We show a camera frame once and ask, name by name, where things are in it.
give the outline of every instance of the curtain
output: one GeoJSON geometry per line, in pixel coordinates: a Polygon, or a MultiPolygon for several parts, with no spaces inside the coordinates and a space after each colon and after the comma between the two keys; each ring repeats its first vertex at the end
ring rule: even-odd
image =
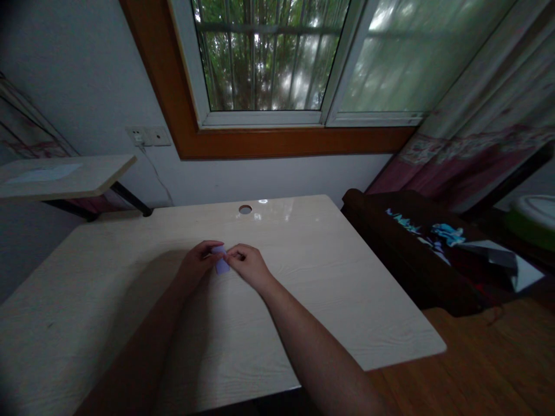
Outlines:
{"type": "Polygon", "coordinates": [[[555,2],[520,0],[367,194],[452,209],[555,138],[555,2]]]}
{"type": "MultiPolygon", "coordinates": [[[[0,73],[0,140],[16,157],[77,157],[79,153],[31,101],[0,73]]],[[[118,210],[105,196],[70,199],[93,213],[118,210]]]]}

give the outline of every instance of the white lid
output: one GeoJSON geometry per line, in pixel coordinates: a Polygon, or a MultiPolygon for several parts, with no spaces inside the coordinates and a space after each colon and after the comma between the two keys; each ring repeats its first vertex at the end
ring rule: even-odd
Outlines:
{"type": "Polygon", "coordinates": [[[513,208],[529,220],[555,231],[555,196],[521,196],[515,201],[513,208]]]}

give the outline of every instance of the wall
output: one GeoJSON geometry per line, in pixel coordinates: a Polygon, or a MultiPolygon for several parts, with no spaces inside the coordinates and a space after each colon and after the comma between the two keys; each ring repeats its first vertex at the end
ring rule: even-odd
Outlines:
{"type": "Polygon", "coordinates": [[[510,194],[501,199],[496,208],[508,211],[510,203],[524,195],[555,196],[555,159],[551,159],[510,194]]]}
{"type": "MultiPolygon", "coordinates": [[[[1,146],[0,165],[13,160],[1,146]]],[[[0,303],[83,220],[40,202],[0,204],[0,303]]]]}
{"type": "MultiPolygon", "coordinates": [[[[166,205],[152,167],[124,131],[165,122],[117,0],[19,0],[7,10],[0,69],[81,154],[135,153],[139,162],[121,182],[145,202],[166,205]]],[[[328,194],[341,207],[342,195],[364,190],[390,158],[182,162],[173,146],[147,152],[176,205],[328,194]]]]}

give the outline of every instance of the wall socket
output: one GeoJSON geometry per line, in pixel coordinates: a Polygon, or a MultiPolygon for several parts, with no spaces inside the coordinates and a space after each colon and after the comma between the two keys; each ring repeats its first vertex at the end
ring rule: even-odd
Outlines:
{"type": "Polygon", "coordinates": [[[134,146],[171,146],[172,142],[164,127],[130,126],[125,131],[134,146]]]}
{"type": "Polygon", "coordinates": [[[146,129],[153,146],[171,146],[169,134],[164,127],[148,127],[146,129]]]}

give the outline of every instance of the glass pane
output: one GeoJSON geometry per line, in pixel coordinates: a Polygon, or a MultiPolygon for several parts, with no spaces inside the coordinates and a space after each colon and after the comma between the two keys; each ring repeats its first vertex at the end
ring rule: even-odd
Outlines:
{"type": "Polygon", "coordinates": [[[515,0],[380,0],[342,112],[429,111],[515,0]]]}
{"type": "Polygon", "coordinates": [[[349,0],[191,0],[211,111],[319,110],[349,0]]]}

